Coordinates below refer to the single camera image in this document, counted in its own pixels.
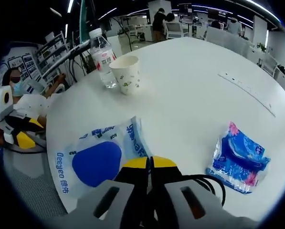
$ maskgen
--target round white table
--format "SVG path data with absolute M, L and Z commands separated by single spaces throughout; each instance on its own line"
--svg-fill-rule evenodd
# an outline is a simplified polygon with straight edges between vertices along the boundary
M 265 217 L 285 190 L 285 91 L 280 85 L 242 56 L 194 38 L 160 42 L 129 54 L 140 58 L 144 85 L 139 94 L 107 90 L 97 72 L 92 72 L 48 112 L 48 159 L 66 210 L 74 210 L 77 200 L 61 191 L 54 152 L 91 130 L 137 115 L 151 153 L 173 160 L 184 175 L 204 174 L 219 134 L 235 122 L 265 148 L 272 161 L 253 193 L 244 195 L 226 187 L 223 208 L 235 216 Z M 219 77 L 222 71 L 262 95 L 275 117 L 248 93 Z

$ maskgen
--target face mask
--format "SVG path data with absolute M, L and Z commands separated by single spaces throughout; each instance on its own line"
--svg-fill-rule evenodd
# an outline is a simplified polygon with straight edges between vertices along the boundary
M 22 90 L 22 81 L 20 80 L 18 83 L 14 84 L 14 92 L 13 96 L 18 97 L 23 95 L 23 90 Z

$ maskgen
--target plastic bag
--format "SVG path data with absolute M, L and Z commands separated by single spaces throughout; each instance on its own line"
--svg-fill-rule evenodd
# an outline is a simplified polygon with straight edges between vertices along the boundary
M 230 122 L 228 132 L 219 137 L 212 164 L 206 174 L 219 178 L 226 186 L 251 193 L 264 179 L 270 159 L 264 148 Z
M 114 179 L 129 159 L 151 156 L 142 136 L 141 121 L 133 117 L 120 125 L 96 129 L 55 153 L 61 190 L 80 198 Z

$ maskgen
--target bottle label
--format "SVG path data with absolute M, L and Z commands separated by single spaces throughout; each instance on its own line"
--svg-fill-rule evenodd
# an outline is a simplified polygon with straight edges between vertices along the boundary
M 105 52 L 97 52 L 93 55 L 93 60 L 98 71 L 108 67 L 109 64 L 116 59 L 112 49 Z

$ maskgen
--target paper cup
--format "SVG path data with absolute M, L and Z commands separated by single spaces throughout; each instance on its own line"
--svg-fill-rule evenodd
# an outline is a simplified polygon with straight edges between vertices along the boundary
M 111 62 L 111 68 L 123 94 L 134 94 L 140 89 L 139 58 L 121 56 Z

